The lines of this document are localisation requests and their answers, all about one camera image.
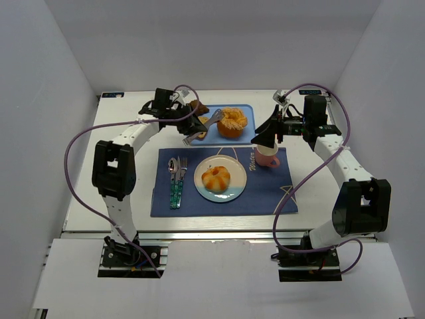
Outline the orange ring cake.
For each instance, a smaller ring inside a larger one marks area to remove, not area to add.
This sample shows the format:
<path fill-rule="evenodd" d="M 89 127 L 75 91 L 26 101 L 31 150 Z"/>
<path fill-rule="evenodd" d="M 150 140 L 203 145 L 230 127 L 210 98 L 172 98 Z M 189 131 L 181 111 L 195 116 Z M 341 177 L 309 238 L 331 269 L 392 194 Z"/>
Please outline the orange ring cake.
<path fill-rule="evenodd" d="M 219 134 L 224 138 L 239 138 L 245 127 L 248 125 L 248 119 L 240 108 L 226 107 L 222 109 L 223 117 L 217 123 Z"/>

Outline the white orange striped bun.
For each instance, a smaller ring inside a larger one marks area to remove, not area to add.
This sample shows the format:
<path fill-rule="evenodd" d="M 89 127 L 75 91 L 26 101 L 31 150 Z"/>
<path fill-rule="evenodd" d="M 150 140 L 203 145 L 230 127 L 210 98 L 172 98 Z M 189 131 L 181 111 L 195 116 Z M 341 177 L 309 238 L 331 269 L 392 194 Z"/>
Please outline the white orange striped bun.
<path fill-rule="evenodd" d="M 230 173 L 224 166 L 209 168 L 201 176 L 204 187 L 213 193 L 222 193 L 230 185 Z"/>

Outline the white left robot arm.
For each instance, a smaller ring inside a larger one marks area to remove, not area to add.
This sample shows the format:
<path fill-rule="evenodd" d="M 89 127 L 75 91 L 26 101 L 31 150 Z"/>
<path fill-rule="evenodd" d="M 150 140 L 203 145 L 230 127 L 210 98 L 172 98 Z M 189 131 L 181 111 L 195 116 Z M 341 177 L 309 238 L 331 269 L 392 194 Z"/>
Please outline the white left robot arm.
<path fill-rule="evenodd" d="M 185 136 L 205 132 L 207 129 L 196 115 L 201 102 L 185 102 L 185 95 L 176 89 L 155 90 L 153 100 L 145 103 L 138 112 L 135 123 L 113 140 L 100 140 L 94 151 L 92 184 L 106 204 L 111 220 L 112 234 L 106 243 L 124 249 L 138 244 L 130 194 L 136 183 L 135 155 L 166 126 L 175 126 Z"/>

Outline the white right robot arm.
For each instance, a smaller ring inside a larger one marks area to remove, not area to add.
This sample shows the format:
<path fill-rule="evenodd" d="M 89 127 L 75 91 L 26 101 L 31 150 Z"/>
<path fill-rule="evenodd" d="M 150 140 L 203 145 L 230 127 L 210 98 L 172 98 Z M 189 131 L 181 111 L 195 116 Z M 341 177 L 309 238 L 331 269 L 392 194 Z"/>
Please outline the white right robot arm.
<path fill-rule="evenodd" d="M 278 90 L 272 115 L 255 130 L 252 143 L 271 148 L 284 136 L 302 136 L 323 160 L 339 186 L 331 219 L 308 231 L 293 252 L 318 253 L 334 249 L 360 235 L 381 233 L 388 226 L 391 186 L 373 177 L 356 160 L 347 146 L 348 135 L 328 122 L 327 99 L 310 94 L 304 97 L 303 112 L 290 116 L 288 95 Z"/>

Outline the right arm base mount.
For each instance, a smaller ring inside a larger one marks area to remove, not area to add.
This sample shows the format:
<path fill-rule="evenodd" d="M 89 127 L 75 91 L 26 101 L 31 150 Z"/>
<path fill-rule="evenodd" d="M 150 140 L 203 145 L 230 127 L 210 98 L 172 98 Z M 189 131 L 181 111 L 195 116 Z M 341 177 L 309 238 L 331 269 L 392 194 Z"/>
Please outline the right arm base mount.
<path fill-rule="evenodd" d="M 294 254 L 277 248 L 270 258 L 278 263 L 280 282 L 342 281 L 339 258 L 335 250 Z"/>

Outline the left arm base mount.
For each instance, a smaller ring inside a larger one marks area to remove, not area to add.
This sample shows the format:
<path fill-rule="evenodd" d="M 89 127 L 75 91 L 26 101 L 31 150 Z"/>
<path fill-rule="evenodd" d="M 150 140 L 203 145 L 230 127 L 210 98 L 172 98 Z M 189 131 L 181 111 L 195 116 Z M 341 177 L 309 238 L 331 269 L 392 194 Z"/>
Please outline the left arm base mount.
<path fill-rule="evenodd" d="M 160 246 L 143 246 L 153 264 L 163 274 L 167 264 L 168 248 Z M 147 258 L 136 253 L 135 261 L 123 262 L 118 254 L 107 246 L 102 251 L 98 278 L 159 278 Z"/>

